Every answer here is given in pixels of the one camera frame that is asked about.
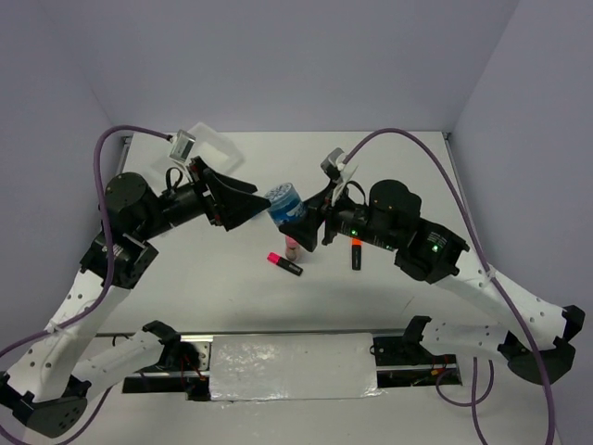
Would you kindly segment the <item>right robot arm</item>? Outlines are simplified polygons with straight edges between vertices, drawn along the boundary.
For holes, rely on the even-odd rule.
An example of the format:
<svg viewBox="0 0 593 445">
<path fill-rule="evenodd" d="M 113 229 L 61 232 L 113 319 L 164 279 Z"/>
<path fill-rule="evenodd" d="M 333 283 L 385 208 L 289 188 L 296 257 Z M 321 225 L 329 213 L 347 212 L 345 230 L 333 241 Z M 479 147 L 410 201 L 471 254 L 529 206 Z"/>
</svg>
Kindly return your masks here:
<svg viewBox="0 0 593 445">
<path fill-rule="evenodd" d="M 337 235 L 392 251 L 395 265 L 406 276 L 456 295 L 492 320 L 471 326 L 416 315 L 401 339 L 410 361 L 473 355 L 501 361 L 537 385 L 554 383 L 571 370 L 571 341 L 585 321 L 578 307 L 548 303 L 497 275 L 462 237 L 422 218 L 421 198 L 399 181 L 374 184 L 365 204 L 347 194 L 333 199 L 333 192 L 334 185 L 328 184 L 307 199 L 304 215 L 281 223 L 280 232 L 309 252 L 319 244 L 331 244 Z"/>
</svg>

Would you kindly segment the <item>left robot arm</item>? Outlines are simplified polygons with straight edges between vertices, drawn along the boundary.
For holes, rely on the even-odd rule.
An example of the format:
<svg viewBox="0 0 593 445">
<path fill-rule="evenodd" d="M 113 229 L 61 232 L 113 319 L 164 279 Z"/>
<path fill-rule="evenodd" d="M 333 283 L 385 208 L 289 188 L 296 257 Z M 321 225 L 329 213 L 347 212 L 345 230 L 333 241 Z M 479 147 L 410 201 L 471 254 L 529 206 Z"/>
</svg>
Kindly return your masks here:
<svg viewBox="0 0 593 445">
<path fill-rule="evenodd" d="M 201 158 L 166 185 L 156 194 L 136 172 L 107 184 L 100 209 L 108 222 L 84 254 L 72 287 L 42 338 L 1 375 L 1 403 L 28 429 L 59 438 L 97 395 L 147 367 L 169 370 L 188 351 L 176 330 L 153 321 L 110 350 L 82 357 L 156 259 L 150 239 L 201 215 L 230 231 L 271 205 L 255 185 L 215 172 Z"/>
</svg>

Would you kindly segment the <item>blue paint jar with label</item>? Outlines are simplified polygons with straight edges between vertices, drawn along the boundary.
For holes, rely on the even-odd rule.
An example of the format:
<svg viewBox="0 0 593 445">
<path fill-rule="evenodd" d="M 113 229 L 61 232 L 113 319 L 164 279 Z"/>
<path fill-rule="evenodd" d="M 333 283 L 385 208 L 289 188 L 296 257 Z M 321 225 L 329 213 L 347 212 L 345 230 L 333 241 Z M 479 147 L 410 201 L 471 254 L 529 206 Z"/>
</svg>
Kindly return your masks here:
<svg viewBox="0 0 593 445">
<path fill-rule="evenodd" d="M 292 183 L 283 183 L 269 190 L 265 196 L 271 203 L 268 213 L 276 226 L 297 223 L 305 214 L 305 205 Z"/>
</svg>

